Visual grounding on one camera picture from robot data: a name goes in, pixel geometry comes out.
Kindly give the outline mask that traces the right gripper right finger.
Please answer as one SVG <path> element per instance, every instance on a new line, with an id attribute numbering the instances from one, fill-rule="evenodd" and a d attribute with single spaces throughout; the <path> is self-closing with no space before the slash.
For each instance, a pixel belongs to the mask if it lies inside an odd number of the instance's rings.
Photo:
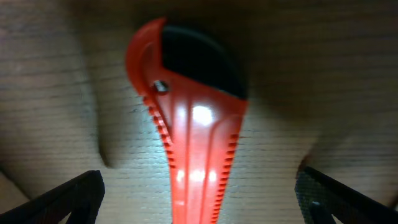
<path id="1" fill-rule="evenodd" d="M 397 211 L 309 166 L 298 172 L 295 193 L 306 224 L 397 223 Z"/>

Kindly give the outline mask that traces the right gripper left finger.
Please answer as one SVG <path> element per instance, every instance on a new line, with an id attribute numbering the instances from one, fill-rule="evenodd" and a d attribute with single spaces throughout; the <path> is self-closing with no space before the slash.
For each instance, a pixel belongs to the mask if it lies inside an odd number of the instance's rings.
<path id="1" fill-rule="evenodd" d="M 1 214 L 1 224 L 95 224 L 105 195 L 99 170 L 89 170 L 68 182 Z"/>

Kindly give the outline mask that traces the orange utility knife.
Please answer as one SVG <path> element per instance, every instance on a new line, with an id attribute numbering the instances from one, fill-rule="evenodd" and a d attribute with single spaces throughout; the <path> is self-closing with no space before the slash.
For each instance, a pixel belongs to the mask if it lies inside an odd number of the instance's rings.
<path id="1" fill-rule="evenodd" d="M 248 105 L 234 60 L 208 34 L 159 18 L 134 34 L 126 71 L 164 145 L 173 224 L 216 223 Z"/>

